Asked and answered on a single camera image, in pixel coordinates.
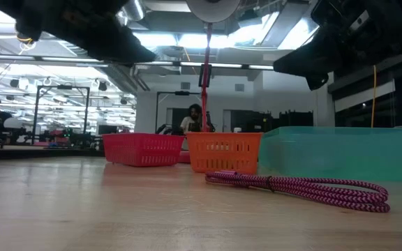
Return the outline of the orange plastic basket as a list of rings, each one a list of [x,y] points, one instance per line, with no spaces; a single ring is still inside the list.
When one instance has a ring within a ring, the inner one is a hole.
[[[186,138],[194,172],[257,172],[261,132],[190,132]]]

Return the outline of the black aluminium table frame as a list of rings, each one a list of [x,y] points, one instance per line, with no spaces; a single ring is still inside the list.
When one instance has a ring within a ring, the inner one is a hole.
[[[87,149],[0,149],[0,160],[104,156],[103,151]]]

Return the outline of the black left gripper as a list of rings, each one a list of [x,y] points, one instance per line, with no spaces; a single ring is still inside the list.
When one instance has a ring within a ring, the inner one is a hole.
[[[156,54],[141,45],[116,15],[128,0],[43,0],[44,31],[76,45],[99,61],[132,65],[151,62]]]

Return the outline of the red plastic basket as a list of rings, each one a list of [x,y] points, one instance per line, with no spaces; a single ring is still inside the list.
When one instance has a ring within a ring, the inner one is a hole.
[[[165,167],[178,163],[183,136],[148,133],[102,135],[108,162],[133,167]]]

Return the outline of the red desk lamp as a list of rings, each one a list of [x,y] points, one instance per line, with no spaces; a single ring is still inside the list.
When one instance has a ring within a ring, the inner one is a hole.
[[[198,19],[206,25],[206,47],[204,51],[204,63],[202,64],[202,131],[209,132],[207,125],[207,82],[210,79],[210,43],[213,34],[214,23],[228,19],[238,9],[241,0],[185,0],[188,8]]]

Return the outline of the green translucent mat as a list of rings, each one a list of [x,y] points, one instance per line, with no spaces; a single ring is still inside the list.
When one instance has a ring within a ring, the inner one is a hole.
[[[258,173],[402,181],[402,128],[280,127],[262,136]]]

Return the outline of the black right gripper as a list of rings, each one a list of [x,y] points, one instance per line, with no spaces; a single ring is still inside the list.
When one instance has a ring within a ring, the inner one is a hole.
[[[311,91],[342,66],[402,54],[402,0],[318,0],[311,18],[319,26],[312,41],[273,63],[275,72],[309,75]]]

